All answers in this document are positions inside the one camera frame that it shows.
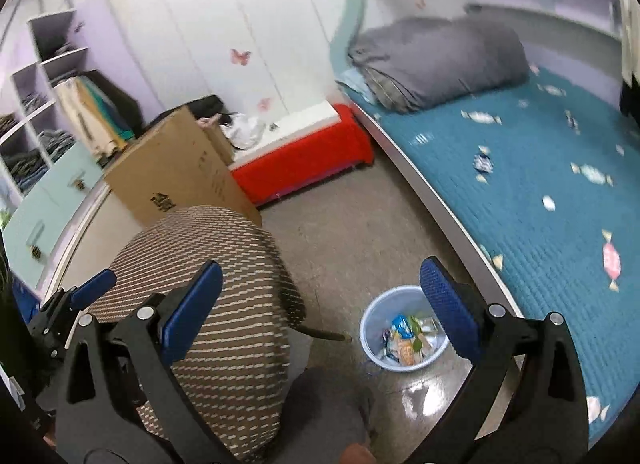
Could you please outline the hanging clothes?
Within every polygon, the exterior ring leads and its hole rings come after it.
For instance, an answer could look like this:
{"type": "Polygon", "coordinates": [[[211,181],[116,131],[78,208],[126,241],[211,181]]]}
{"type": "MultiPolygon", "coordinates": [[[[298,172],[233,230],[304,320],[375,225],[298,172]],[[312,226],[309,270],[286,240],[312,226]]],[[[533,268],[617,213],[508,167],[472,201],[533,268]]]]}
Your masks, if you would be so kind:
{"type": "Polygon", "coordinates": [[[106,163],[142,135],[137,100],[99,70],[73,71],[52,88],[76,137],[96,161],[106,163]]]}

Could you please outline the red white low bench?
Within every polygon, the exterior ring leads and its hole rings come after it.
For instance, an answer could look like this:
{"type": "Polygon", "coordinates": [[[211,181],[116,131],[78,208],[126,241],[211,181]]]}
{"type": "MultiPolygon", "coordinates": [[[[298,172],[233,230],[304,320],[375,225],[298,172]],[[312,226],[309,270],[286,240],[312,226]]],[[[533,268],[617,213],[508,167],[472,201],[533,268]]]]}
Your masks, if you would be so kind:
{"type": "Polygon", "coordinates": [[[371,165],[369,135],[347,105],[336,104],[340,120],[232,169],[234,180],[256,206],[266,205],[359,165],[371,165]]]}

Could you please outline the trash pile in bin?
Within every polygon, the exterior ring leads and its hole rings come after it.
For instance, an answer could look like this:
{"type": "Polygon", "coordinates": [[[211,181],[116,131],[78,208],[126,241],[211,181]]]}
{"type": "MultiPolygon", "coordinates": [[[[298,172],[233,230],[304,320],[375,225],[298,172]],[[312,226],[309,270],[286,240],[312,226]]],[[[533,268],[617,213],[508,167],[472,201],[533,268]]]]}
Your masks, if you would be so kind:
{"type": "Polygon", "coordinates": [[[433,315],[398,315],[382,332],[381,343],[382,361],[409,369],[435,356],[442,347],[442,330],[433,315]]]}

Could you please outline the grey folded blanket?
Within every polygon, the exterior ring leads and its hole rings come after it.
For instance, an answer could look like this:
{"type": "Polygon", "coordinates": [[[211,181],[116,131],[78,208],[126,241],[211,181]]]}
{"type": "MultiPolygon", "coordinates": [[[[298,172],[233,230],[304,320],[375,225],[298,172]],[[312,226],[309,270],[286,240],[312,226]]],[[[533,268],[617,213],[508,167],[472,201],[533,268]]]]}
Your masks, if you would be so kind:
{"type": "Polygon", "coordinates": [[[382,107],[410,113],[528,80],[514,30],[480,16],[412,17],[363,32],[348,50],[382,107]]]}

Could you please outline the teal bed headboard frame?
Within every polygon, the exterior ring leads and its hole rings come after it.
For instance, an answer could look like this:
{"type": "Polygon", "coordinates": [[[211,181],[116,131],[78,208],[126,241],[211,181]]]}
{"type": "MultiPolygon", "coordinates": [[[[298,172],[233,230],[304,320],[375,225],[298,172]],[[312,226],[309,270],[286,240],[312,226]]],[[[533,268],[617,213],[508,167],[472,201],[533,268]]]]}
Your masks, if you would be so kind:
{"type": "Polygon", "coordinates": [[[330,62],[335,79],[338,80],[341,74],[352,68],[349,59],[349,48],[360,31],[364,12],[366,11],[366,0],[345,0],[342,16],[333,38],[330,42],[330,62]]]}

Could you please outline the grey trouser knee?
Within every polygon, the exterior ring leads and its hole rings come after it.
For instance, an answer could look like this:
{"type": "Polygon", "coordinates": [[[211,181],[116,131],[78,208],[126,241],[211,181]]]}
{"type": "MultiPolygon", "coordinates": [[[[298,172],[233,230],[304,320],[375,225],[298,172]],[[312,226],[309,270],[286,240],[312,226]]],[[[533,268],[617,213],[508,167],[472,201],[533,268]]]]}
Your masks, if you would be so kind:
{"type": "Polygon", "coordinates": [[[267,463],[374,463],[374,396],[336,371],[310,368],[296,377],[267,463]]]}

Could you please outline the brown polka dot tablecloth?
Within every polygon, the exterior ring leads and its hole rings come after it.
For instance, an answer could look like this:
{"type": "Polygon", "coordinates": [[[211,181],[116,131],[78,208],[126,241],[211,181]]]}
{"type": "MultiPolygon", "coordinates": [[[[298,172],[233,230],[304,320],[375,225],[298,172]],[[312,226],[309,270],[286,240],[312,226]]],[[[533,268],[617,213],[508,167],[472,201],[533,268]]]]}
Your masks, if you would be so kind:
{"type": "Polygon", "coordinates": [[[235,211],[184,207],[139,232],[111,263],[117,282],[90,307],[116,322],[153,293],[187,284],[207,261],[222,291],[172,373],[205,423],[242,462],[257,461],[279,429],[288,377],[288,328],[302,296],[273,237],[235,211]]]}

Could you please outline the large cardboard box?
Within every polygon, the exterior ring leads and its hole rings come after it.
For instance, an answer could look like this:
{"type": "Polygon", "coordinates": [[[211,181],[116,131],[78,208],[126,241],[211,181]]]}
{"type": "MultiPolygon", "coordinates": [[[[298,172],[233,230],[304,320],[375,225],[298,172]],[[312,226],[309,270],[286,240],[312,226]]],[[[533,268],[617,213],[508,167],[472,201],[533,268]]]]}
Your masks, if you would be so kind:
{"type": "Polygon", "coordinates": [[[128,147],[103,178],[143,226],[198,205],[224,207],[262,224],[258,210],[186,106],[128,147]]]}

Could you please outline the white plastic bag on bench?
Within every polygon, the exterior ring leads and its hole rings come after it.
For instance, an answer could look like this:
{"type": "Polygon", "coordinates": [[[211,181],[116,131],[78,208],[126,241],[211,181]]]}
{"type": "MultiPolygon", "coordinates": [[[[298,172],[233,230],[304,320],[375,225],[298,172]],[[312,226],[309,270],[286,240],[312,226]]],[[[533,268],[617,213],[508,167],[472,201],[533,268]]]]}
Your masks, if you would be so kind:
{"type": "Polygon", "coordinates": [[[259,117],[239,112],[225,114],[219,120],[219,126],[236,150],[248,150],[258,145],[266,129],[266,123],[259,117]]]}

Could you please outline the light blue trash bin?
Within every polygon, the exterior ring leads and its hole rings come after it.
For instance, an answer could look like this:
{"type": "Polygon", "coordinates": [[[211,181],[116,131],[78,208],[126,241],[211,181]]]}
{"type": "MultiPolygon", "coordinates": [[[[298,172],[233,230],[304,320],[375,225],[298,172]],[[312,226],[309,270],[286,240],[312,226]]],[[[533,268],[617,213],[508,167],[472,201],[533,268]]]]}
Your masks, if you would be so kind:
{"type": "Polygon", "coordinates": [[[449,345],[434,309],[417,285],[401,285],[378,296],[364,310],[359,340],[371,363],[394,373],[431,366],[449,345]]]}

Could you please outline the teal drawer cabinet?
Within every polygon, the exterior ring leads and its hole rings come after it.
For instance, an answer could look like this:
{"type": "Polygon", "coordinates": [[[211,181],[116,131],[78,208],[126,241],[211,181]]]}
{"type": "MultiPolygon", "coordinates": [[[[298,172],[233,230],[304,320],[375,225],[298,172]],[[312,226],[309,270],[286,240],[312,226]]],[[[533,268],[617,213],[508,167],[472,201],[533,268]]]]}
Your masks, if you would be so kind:
{"type": "Polygon", "coordinates": [[[11,270],[37,297],[43,296],[41,279],[56,265],[55,249],[67,225],[101,179],[99,164],[76,143],[30,189],[3,230],[11,270]]]}

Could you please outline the teal bed mattress cover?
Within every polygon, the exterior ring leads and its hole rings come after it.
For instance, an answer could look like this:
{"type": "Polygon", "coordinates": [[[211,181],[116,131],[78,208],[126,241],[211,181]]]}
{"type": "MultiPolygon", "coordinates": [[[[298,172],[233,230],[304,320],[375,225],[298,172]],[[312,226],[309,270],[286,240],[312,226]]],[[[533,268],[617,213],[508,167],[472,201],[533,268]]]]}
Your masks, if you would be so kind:
{"type": "Polygon", "coordinates": [[[639,383],[639,131],[569,80],[399,114],[356,104],[439,194],[529,318],[567,319],[601,438],[639,383]]]}

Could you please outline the white open shelf unit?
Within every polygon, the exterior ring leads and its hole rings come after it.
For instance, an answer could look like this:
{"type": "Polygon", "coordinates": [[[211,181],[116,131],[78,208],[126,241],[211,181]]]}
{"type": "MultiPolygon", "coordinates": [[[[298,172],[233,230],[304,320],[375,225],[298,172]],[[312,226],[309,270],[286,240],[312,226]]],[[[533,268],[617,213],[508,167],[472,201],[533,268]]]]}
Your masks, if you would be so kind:
{"type": "MultiPolygon", "coordinates": [[[[10,13],[13,24],[22,5],[10,13]]],[[[73,124],[63,112],[54,81],[77,72],[86,47],[67,34],[74,20],[73,0],[36,0],[29,17],[9,44],[1,35],[1,197],[19,205],[68,153],[80,150],[73,124]]]]}

